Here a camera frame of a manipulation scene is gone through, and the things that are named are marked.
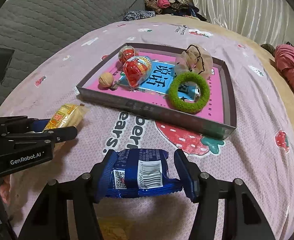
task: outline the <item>red egg toy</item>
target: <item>red egg toy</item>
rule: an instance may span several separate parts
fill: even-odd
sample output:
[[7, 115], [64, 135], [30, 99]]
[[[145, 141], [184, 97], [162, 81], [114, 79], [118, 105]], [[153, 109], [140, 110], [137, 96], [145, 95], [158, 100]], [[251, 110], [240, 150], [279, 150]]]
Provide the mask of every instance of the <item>red egg toy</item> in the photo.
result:
[[146, 56], [134, 56], [124, 64], [124, 73], [131, 87], [136, 88], [151, 74], [151, 59]]
[[126, 60], [129, 60], [133, 56], [138, 56], [138, 50], [134, 49], [132, 46], [124, 46], [118, 53], [119, 61], [124, 64]]

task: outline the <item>qr code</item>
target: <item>qr code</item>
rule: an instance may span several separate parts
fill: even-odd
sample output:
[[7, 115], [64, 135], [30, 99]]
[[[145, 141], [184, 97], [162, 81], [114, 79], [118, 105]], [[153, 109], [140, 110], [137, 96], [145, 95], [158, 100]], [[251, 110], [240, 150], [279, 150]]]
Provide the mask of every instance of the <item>qr code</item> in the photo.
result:
[[125, 171], [114, 170], [115, 189], [126, 189]]

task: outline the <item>black bracket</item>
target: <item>black bracket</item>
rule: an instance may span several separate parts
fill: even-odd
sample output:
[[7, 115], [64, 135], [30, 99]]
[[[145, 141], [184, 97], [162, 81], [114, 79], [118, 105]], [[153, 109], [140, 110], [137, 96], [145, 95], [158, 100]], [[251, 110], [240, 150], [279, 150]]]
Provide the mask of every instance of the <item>black bracket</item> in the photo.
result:
[[93, 203], [105, 196], [108, 185], [100, 185], [100, 178], [107, 163], [115, 163], [116, 159], [116, 152], [109, 150], [101, 163], [76, 180], [50, 180], [29, 212], [19, 239], [69, 240], [67, 200], [73, 200], [78, 239], [103, 240]]
[[[13, 50], [0, 48], [0, 83], [11, 61]], [[49, 161], [55, 143], [77, 136], [74, 126], [43, 129], [49, 119], [24, 116], [0, 117], [0, 177]], [[0, 240], [16, 240], [0, 197]]]
[[242, 179], [217, 180], [189, 162], [181, 149], [175, 151], [174, 162], [186, 196], [199, 203], [189, 240], [214, 239], [219, 199], [225, 199], [222, 240], [275, 240], [266, 217]]

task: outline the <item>tray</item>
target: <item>tray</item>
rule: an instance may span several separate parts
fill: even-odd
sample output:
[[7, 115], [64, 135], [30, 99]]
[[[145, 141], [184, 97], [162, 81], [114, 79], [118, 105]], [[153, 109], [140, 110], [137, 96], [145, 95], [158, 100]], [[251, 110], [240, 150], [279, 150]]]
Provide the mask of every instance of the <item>tray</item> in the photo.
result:
[[[139, 55], [150, 57], [153, 68], [158, 69], [154, 76], [151, 75], [145, 84], [140, 85], [139, 90], [126, 86], [126, 79], [118, 61], [118, 52], [125, 45], [137, 48]], [[213, 57], [212, 74], [207, 80], [211, 90], [210, 99], [199, 113], [188, 114], [175, 110], [167, 100], [166, 90], [173, 78], [175, 59], [183, 51], [184, 49], [162, 45], [125, 43], [96, 65], [80, 81], [77, 88], [84, 100], [225, 139], [235, 130], [237, 118], [234, 90], [224, 61]], [[99, 87], [98, 78], [104, 72], [110, 72], [115, 81], [118, 81], [120, 85], [116, 90]], [[197, 87], [182, 86], [178, 95], [185, 95], [185, 100], [192, 100], [198, 92]]]

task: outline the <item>strawberry print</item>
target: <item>strawberry print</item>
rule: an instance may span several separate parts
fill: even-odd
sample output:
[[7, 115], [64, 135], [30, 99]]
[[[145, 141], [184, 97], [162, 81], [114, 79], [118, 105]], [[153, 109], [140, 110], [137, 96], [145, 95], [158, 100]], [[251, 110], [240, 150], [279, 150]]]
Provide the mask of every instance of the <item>strawberry print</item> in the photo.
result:
[[36, 80], [35, 86], [39, 87], [39, 85], [46, 79], [46, 76], [41, 77], [40, 79]]
[[252, 65], [248, 65], [248, 67], [249, 67], [252, 71], [254, 71], [258, 76], [260, 76], [260, 77], [263, 77], [263, 76], [264, 76], [264, 74], [263, 74], [258, 68], [254, 67], [254, 66], [252, 66]]
[[207, 38], [209, 38], [210, 36], [213, 36], [212, 33], [200, 31], [198, 29], [189, 29], [188, 32], [190, 34], [194, 34], [194, 35], [198, 35], [198, 36], [204, 36], [204, 37], [207, 37]]
[[283, 131], [280, 130], [276, 136], [274, 137], [276, 144], [279, 148], [285, 149], [285, 153], [289, 152], [289, 142], [288, 142], [288, 137], [287, 134]]
[[109, 56], [109, 54], [102, 56], [102, 60], [104, 60], [105, 58], [107, 58]]
[[219, 154], [219, 146], [224, 146], [225, 142], [223, 140], [211, 138], [211, 137], [202, 137], [200, 139], [203, 145], [207, 145], [209, 147], [209, 150], [213, 154]]
[[155, 121], [155, 124], [162, 135], [187, 154], [204, 156], [207, 153], [213, 153], [216, 155], [219, 153], [218, 144], [225, 144], [224, 141], [209, 138], [167, 123]]

